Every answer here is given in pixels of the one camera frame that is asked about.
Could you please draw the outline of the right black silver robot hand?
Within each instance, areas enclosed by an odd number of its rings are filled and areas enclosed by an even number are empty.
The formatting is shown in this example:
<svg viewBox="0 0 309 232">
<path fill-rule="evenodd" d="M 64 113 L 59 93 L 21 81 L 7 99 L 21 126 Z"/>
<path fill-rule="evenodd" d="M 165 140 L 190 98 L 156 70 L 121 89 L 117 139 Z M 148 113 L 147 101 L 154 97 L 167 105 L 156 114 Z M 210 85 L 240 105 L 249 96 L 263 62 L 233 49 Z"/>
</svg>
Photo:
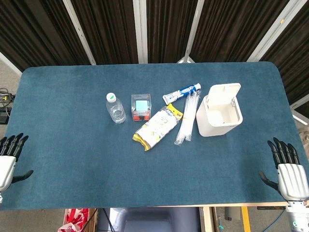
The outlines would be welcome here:
<svg viewBox="0 0 309 232">
<path fill-rule="evenodd" d="M 263 171 L 259 172 L 261 180 L 276 190 L 289 205 L 304 206 L 304 202 L 309 199 L 309 184 L 297 150 L 292 144 L 286 144 L 276 137 L 273 141 L 268 140 L 267 144 L 272 152 L 278 181 L 269 180 Z"/>
</svg>

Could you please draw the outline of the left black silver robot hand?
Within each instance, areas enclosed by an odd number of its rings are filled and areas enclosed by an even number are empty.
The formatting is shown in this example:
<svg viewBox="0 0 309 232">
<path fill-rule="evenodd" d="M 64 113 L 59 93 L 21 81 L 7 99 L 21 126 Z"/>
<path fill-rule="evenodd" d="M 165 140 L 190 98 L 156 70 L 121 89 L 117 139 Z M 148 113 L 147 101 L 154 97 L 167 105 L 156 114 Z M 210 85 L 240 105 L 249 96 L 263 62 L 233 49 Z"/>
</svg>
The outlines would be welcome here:
<svg viewBox="0 0 309 232">
<path fill-rule="evenodd" d="M 21 155 L 23 146 L 28 140 L 28 135 L 23 133 L 2 137 L 0 139 L 0 193 L 6 191 L 11 184 L 28 179 L 33 170 L 24 175 L 14 176 L 16 164 Z"/>
</svg>

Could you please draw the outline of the white plastic trash bin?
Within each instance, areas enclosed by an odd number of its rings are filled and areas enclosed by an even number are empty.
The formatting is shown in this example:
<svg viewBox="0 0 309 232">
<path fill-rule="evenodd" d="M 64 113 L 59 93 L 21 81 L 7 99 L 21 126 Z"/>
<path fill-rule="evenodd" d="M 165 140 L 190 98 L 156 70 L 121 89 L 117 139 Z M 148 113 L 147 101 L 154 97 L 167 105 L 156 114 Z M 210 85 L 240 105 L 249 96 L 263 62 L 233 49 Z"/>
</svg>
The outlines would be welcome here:
<svg viewBox="0 0 309 232">
<path fill-rule="evenodd" d="M 213 85 L 196 113 L 199 134 L 203 137 L 228 133 L 243 122 L 237 100 L 240 83 Z"/>
</svg>

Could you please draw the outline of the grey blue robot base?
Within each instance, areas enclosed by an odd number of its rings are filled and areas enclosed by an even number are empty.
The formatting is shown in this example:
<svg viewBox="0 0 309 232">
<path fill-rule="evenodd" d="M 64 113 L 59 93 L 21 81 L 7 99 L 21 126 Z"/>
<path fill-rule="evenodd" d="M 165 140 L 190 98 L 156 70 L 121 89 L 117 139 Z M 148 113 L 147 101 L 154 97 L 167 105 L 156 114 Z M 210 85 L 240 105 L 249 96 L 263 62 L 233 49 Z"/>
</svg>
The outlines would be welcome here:
<svg viewBox="0 0 309 232">
<path fill-rule="evenodd" d="M 201 232 L 199 208 L 103 208 L 97 232 Z"/>
</svg>

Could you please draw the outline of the black power adapter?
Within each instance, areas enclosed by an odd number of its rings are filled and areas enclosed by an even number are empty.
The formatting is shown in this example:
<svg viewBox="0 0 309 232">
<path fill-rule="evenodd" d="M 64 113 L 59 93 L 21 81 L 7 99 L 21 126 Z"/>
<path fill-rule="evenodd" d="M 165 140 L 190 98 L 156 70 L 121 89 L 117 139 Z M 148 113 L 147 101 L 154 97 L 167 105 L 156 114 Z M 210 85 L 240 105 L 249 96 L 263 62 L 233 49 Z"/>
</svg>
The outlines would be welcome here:
<svg viewBox="0 0 309 232">
<path fill-rule="evenodd" d="M 11 107 L 0 107 L 0 125 L 8 124 L 11 110 Z"/>
</svg>

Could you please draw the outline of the blue felt table cover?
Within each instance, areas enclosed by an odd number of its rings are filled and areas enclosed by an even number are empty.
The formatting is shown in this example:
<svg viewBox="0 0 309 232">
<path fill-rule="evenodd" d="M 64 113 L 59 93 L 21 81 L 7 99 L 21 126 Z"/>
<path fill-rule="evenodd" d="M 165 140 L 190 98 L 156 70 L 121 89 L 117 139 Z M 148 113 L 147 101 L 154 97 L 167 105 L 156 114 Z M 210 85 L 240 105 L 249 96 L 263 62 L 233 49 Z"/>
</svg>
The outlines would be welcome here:
<svg viewBox="0 0 309 232">
<path fill-rule="evenodd" d="M 142 122 L 131 115 L 131 95 L 162 96 L 191 84 L 206 95 L 215 84 L 240 83 L 243 122 L 223 136 L 174 144 L 179 127 L 151 150 L 133 141 Z M 114 93 L 126 119 L 106 107 Z M 26 180 L 2 195 L 0 210 L 143 207 L 282 202 L 259 171 L 277 181 L 268 140 L 291 143 L 309 178 L 309 162 L 277 67 L 271 62 L 45 66 L 20 79 L 6 135 L 28 135 L 15 175 Z"/>
</svg>

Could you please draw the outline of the red white plastic bag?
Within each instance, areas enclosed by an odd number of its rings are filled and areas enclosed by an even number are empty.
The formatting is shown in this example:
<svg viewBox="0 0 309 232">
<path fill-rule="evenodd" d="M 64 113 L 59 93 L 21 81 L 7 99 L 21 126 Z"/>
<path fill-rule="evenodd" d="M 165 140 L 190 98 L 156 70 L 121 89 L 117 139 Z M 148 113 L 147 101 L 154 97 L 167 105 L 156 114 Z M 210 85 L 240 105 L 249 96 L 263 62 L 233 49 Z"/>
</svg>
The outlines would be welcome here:
<svg viewBox="0 0 309 232">
<path fill-rule="evenodd" d="M 89 220 L 88 208 L 66 209 L 63 225 L 57 232 L 81 232 Z"/>
</svg>

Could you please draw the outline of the clear pack of straws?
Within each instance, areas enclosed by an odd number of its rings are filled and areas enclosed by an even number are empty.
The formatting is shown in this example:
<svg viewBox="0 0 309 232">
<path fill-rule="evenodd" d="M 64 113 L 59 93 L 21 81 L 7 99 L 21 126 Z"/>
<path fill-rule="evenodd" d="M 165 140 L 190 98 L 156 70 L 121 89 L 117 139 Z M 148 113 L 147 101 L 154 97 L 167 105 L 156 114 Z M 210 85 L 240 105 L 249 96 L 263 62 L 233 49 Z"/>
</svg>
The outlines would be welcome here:
<svg viewBox="0 0 309 232">
<path fill-rule="evenodd" d="M 193 93 L 189 94 L 186 98 L 182 123 L 174 142 L 175 145 L 181 145 L 184 140 L 191 141 L 192 139 L 193 124 L 196 118 L 200 94 L 200 90 L 193 91 Z"/>
</svg>

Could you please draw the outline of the clear plastic water bottle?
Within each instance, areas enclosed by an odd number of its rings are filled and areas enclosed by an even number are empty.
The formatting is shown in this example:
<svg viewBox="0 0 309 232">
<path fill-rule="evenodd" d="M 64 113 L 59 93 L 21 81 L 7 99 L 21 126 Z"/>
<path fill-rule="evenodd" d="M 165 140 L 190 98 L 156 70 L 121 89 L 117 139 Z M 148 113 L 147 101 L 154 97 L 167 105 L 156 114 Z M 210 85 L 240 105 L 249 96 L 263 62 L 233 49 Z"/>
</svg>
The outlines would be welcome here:
<svg viewBox="0 0 309 232">
<path fill-rule="evenodd" d="M 120 99 L 111 92 L 106 95 L 106 100 L 106 107 L 112 120 L 117 124 L 123 123 L 126 119 L 126 114 Z"/>
</svg>

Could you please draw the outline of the blue white toothpaste tube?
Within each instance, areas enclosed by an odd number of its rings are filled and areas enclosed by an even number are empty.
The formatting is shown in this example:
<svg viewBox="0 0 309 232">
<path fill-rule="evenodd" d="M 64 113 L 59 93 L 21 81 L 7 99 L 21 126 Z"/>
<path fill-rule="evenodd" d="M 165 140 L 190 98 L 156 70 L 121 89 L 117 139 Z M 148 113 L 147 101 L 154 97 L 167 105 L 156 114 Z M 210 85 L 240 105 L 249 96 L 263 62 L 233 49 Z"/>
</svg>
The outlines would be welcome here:
<svg viewBox="0 0 309 232">
<path fill-rule="evenodd" d="M 192 94 L 194 91 L 198 91 L 201 89 L 201 85 L 200 83 L 194 84 L 194 85 L 190 85 L 187 86 L 185 88 L 179 89 L 177 91 L 174 91 L 172 93 L 163 95 L 162 98 L 165 102 L 166 105 L 175 102 L 183 97 L 188 96 L 189 94 Z"/>
</svg>

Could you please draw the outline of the packaged yellow white cloth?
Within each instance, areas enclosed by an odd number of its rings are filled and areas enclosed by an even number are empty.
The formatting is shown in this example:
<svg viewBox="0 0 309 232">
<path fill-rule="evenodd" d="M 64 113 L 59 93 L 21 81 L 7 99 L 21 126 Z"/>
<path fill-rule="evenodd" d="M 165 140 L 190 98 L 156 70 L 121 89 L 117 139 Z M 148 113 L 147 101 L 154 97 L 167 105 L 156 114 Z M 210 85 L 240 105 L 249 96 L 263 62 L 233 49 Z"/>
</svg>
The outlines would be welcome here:
<svg viewBox="0 0 309 232">
<path fill-rule="evenodd" d="M 181 120 L 183 113 L 171 103 L 162 107 L 153 117 L 143 124 L 132 139 L 139 142 L 145 151 L 159 143 Z"/>
</svg>

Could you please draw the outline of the clear box with blue cube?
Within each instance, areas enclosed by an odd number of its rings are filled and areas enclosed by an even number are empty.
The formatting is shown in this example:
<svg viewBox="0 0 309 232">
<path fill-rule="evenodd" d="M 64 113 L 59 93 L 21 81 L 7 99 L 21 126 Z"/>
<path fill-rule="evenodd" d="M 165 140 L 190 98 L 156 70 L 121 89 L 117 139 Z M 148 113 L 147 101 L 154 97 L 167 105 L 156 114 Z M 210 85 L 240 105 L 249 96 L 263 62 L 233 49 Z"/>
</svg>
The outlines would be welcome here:
<svg viewBox="0 0 309 232">
<path fill-rule="evenodd" d="M 132 94 L 131 113 L 133 121 L 148 121 L 151 118 L 151 95 Z"/>
</svg>

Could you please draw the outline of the white partition frame post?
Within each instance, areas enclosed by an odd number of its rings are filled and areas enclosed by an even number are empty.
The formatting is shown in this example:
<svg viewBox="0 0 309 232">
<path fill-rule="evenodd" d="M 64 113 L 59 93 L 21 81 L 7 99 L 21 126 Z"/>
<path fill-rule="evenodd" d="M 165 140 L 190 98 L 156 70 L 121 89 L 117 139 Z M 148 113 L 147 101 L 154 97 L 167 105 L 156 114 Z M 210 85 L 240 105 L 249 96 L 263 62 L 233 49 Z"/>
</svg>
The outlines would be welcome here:
<svg viewBox="0 0 309 232">
<path fill-rule="evenodd" d="M 2 52 L 0 52 L 0 60 L 21 77 L 22 72 Z"/>
<path fill-rule="evenodd" d="M 308 0 L 289 0 L 281 13 L 270 26 L 247 62 L 258 62 L 279 38 Z"/>
<path fill-rule="evenodd" d="M 95 58 L 94 58 L 94 56 L 92 54 L 92 51 L 90 49 L 90 46 L 89 46 L 89 44 L 87 42 L 87 39 L 86 39 L 85 34 L 84 34 L 84 31 L 82 29 L 82 26 L 80 24 L 80 21 L 78 19 L 78 16 L 76 14 L 76 11 L 74 9 L 74 6 L 73 6 L 71 0 L 62 0 L 62 1 L 63 1 L 64 5 L 65 5 L 65 8 L 66 8 L 68 14 L 69 14 L 69 17 L 70 17 L 70 19 L 72 21 L 72 24 L 73 24 L 73 26 L 75 28 L 75 31 L 76 31 L 76 33 L 77 33 L 77 35 L 79 37 L 79 40 L 80 40 L 80 42 L 81 42 L 81 44 L 83 46 L 83 49 L 84 49 L 84 51 L 85 51 L 85 53 L 87 55 L 87 58 L 88 58 L 90 64 L 91 65 L 96 65 Z"/>
<path fill-rule="evenodd" d="M 147 4 L 146 0 L 132 0 L 138 62 L 148 63 L 148 42 L 147 42 Z"/>
<path fill-rule="evenodd" d="M 309 94 L 290 105 L 297 128 L 309 125 Z"/>
<path fill-rule="evenodd" d="M 191 30 L 190 30 L 185 54 L 178 61 L 178 63 L 194 63 L 193 59 L 190 58 L 190 53 L 191 53 L 191 50 L 192 50 L 192 47 L 193 47 L 193 42 L 194 42 L 194 39 L 195 39 L 195 35 L 196 35 L 197 28 L 198 28 L 198 24 L 199 24 L 201 12 L 202 12 L 202 9 L 203 9 L 203 6 L 204 6 L 204 2 L 205 2 L 205 0 L 198 0 L 197 1 L 196 10 L 195 10 L 194 18 L 193 18 L 193 21 L 192 21 Z"/>
</svg>

